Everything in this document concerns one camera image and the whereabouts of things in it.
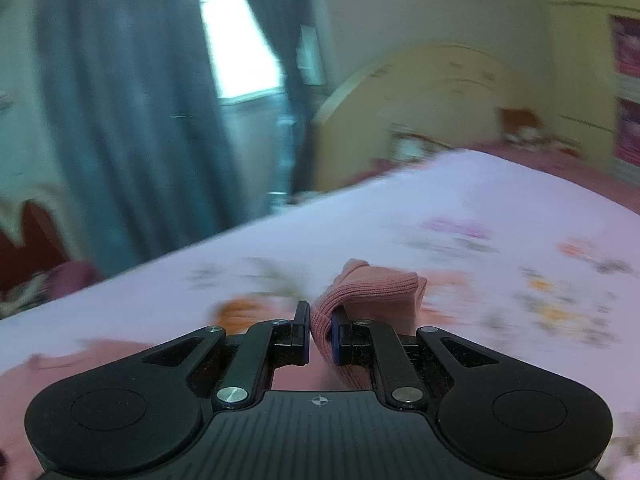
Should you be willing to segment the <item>pink knit sweater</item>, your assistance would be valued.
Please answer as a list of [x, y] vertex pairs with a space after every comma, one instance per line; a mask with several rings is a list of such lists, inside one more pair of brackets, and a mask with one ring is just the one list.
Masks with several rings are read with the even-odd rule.
[[[278, 389], [298, 391], [364, 389], [368, 374], [359, 367], [331, 363], [331, 313], [344, 306], [350, 318], [372, 318], [408, 334], [418, 322], [427, 279], [407, 271], [370, 266], [363, 260], [345, 263], [329, 288], [311, 306], [311, 363], [287, 366], [274, 376]], [[148, 350], [148, 342], [88, 339], [82, 348], [60, 356], [34, 353], [1, 374], [1, 477], [35, 479], [42, 468], [27, 443], [24, 415], [34, 396], [60, 379]]]

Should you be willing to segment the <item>floral pink bed sheet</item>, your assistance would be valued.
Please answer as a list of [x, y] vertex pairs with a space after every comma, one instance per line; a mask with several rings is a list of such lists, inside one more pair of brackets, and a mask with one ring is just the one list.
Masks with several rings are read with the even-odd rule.
[[215, 236], [1, 324], [1, 474], [51, 382], [192, 332], [285, 318], [352, 259], [423, 276], [418, 323], [593, 388], [608, 479], [639, 474], [639, 192], [558, 162], [454, 151]]

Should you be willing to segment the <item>red white scalloped headboard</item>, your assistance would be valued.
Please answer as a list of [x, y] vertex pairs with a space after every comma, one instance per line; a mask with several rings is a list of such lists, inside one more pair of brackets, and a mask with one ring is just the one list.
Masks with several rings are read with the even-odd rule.
[[1, 191], [1, 293], [33, 275], [82, 258], [70, 202], [62, 188], [39, 182]]

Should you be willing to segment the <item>middle pink poster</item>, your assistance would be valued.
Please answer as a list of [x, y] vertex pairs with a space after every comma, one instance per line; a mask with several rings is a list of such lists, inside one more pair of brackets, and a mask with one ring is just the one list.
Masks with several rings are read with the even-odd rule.
[[613, 172], [620, 180], [638, 186], [639, 171], [639, 104], [626, 99], [618, 99]]

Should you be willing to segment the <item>orange patterned pillow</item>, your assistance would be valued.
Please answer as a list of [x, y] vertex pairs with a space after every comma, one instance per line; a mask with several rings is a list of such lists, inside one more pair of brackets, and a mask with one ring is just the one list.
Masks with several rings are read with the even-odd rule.
[[528, 108], [499, 108], [501, 137], [522, 150], [555, 152], [582, 158], [579, 143], [551, 134], [536, 113]]

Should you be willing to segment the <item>white patterned pillow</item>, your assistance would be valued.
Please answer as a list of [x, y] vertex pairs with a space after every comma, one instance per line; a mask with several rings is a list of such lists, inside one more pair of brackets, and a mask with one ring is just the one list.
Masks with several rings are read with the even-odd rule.
[[403, 125], [390, 125], [390, 159], [393, 162], [420, 162], [449, 150], [452, 150], [452, 146], [445, 142]]

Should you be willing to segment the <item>cream wooden headboard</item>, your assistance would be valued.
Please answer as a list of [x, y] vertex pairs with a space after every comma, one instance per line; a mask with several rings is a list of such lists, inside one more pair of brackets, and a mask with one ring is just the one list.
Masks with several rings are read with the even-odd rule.
[[397, 133], [451, 146], [497, 140], [500, 110], [534, 112], [523, 77], [462, 44], [419, 44], [386, 55], [341, 84], [314, 118], [314, 188], [340, 188], [392, 154]]

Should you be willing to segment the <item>bright window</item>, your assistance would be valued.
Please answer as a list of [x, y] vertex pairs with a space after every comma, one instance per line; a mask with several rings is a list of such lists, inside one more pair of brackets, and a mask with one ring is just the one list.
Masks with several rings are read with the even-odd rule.
[[218, 96], [248, 101], [281, 90], [282, 73], [246, 0], [200, 0]]

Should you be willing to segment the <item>tied blue-grey curtain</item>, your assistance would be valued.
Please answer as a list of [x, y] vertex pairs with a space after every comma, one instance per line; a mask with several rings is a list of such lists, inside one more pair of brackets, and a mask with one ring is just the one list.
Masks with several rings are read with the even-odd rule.
[[312, 92], [298, 66], [297, 53], [303, 41], [303, 28], [311, 24], [311, 0], [246, 1], [283, 74], [288, 114], [293, 118], [291, 192], [308, 191], [314, 169], [314, 106]]

